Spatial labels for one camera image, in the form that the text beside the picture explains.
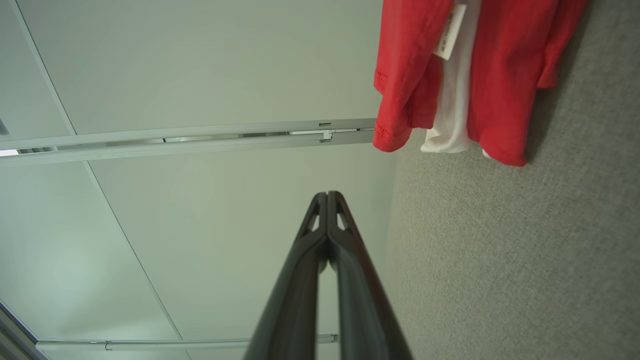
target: white ceiling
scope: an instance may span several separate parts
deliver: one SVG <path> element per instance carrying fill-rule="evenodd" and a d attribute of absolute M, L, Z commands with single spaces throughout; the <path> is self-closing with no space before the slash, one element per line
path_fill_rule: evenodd
<path fill-rule="evenodd" d="M 0 141 L 71 135 L 16 8 L 0 0 L 0 120 L 10 130 Z"/>
<path fill-rule="evenodd" d="M 249 338 L 313 195 L 346 196 L 384 270 L 393 157 L 371 144 L 92 161 L 184 339 Z M 326 271 L 318 332 L 338 332 Z"/>
<path fill-rule="evenodd" d="M 0 142 L 377 113 L 381 0 L 17 3 L 28 29 L 13 0 L 0 0 L 0 119 L 11 131 Z M 346 196 L 384 278 L 394 159 L 370 144 L 90 166 L 0 171 L 0 299 L 41 340 L 249 338 L 313 194 L 325 190 Z M 338 332 L 330 268 L 320 280 L 318 330 Z M 336 344 L 318 351 L 338 358 Z"/>
<path fill-rule="evenodd" d="M 381 0 L 19 0 L 77 133 L 371 118 Z"/>
<path fill-rule="evenodd" d="M 177 339 L 82 163 L 0 172 L 0 299 L 39 338 Z"/>

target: clothing tag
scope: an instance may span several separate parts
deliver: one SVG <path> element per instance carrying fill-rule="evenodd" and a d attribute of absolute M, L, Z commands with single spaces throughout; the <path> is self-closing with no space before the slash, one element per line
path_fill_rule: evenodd
<path fill-rule="evenodd" d="M 436 49 L 433 51 L 437 56 L 445 60 L 451 57 L 453 45 L 456 43 L 460 25 L 462 24 L 462 17 L 465 15 L 466 9 L 467 6 L 465 4 L 456 4 L 451 10 L 447 24 L 445 24 L 444 30 L 442 31 L 442 36 L 440 36 L 438 45 L 436 45 Z"/>

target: white garment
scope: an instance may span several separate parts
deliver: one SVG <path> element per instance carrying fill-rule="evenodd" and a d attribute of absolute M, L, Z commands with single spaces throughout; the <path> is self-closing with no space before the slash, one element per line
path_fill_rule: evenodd
<path fill-rule="evenodd" d="M 469 73 L 481 0 L 459 0 L 458 3 L 466 4 L 467 9 L 451 57 L 443 60 L 438 109 L 433 129 L 427 130 L 427 138 L 420 148 L 422 152 L 461 152 L 469 148 Z"/>

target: gray carpet wall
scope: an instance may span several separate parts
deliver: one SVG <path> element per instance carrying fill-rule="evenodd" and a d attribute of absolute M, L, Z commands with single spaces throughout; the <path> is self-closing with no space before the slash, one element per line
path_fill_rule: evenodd
<path fill-rule="evenodd" d="M 640 359 L 640 1 L 592 1 L 524 168 L 397 153 L 387 292 L 416 359 Z"/>

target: ceiling panel seam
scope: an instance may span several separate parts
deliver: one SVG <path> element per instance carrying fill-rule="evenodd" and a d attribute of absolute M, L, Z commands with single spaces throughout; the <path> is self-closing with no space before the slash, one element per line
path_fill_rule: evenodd
<path fill-rule="evenodd" d="M 145 274 L 145 278 L 147 279 L 147 282 L 148 282 L 149 286 L 151 287 L 151 290 L 153 291 L 153 294 L 154 294 L 158 304 L 160 305 L 160 308 L 161 308 L 162 312 L 164 313 L 166 319 L 169 321 L 169 324 L 171 325 L 173 331 L 180 338 L 180 340 L 184 340 L 182 338 L 182 335 L 180 334 L 180 331 L 175 326 L 175 324 L 173 322 L 173 319 L 171 319 L 171 316 L 169 315 L 169 312 L 167 312 L 167 310 L 166 310 L 166 308 L 165 308 L 165 306 L 164 306 L 164 304 L 162 302 L 162 299 L 160 299 L 160 296 L 158 295 L 158 293 L 156 291 L 156 288 L 154 287 L 153 283 L 151 283 L 151 279 L 149 279 L 149 275 L 147 274 L 147 271 L 145 270 L 145 267 L 142 266 L 142 263 L 140 262 L 140 258 L 136 254 L 136 251 L 133 249 L 133 246 L 131 245 L 131 242 L 129 241 L 129 238 L 127 237 L 127 234 L 125 234 L 124 230 L 122 229 L 122 225 L 120 225 L 120 221 L 118 220 L 118 217 L 116 216 L 115 212 L 113 211 L 113 208 L 111 207 L 111 204 L 109 203 L 109 199 L 107 199 L 106 195 L 104 195 L 104 192 L 102 191 L 102 187 L 100 186 L 100 183 L 98 182 L 98 179 L 95 177 L 95 174 L 93 173 L 93 169 L 91 169 L 91 165 L 89 164 L 89 161 L 83 161 L 83 165 L 84 165 L 84 167 L 85 167 L 85 169 L 86 169 L 86 171 L 87 171 L 87 173 L 89 175 L 89 178 L 91 179 L 91 182 L 93 183 L 95 189 L 99 192 L 100 197 L 102 197 L 102 199 L 104 199 L 105 205 L 109 207 L 109 210 L 110 210 L 111 214 L 113 215 L 113 219 L 115 220 L 116 224 L 118 224 L 118 227 L 120 228 L 120 232 L 122 233 L 122 236 L 127 241 L 127 244 L 129 245 L 129 248 L 131 248 L 131 252 L 136 257 L 136 261 L 138 262 L 138 264 L 140 264 L 140 268 L 142 269 L 142 272 Z"/>
<path fill-rule="evenodd" d="M 40 73 L 44 78 L 44 82 L 47 84 L 47 88 L 51 93 L 53 102 L 56 103 L 56 107 L 58 108 L 58 111 L 62 116 L 62 119 L 67 127 L 67 130 L 69 131 L 69 134 L 77 135 L 76 129 L 74 129 L 74 125 L 71 123 L 71 120 L 69 120 L 69 116 L 67 115 L 65 106 L 62 104 L 62 101 L 60 100 L 58 91 L 56 90 L 56 87 L 53 85 L 53 82 L 51 81 L 51 77 L 49 76 L 49 71 L 47 70 L 46 65 L 44 65 L 44 61 L 40 56 L 40 51 L 38 50 L 38 47 L 36 46 L 36 43 L 33 40 L 33 37 L 31 36 L 31 31 L 29 30 L 29 26 L 27 25 L 27 22 L 24 20 L 24 16 L 22 15 L 22 11 L 20 10 L 20 6 L 18 5 L 18 2 L 16 0 L 9 0 L 9 3 L 13 8 L 13 14 L 18 19 L 18 23 L 20 24 L 20 29 L 22 30 L 22 34 L 24 35 L 27 45 L 31 49 L 31 54 L 33 54 L 36 64 L 38 64 Z"/>

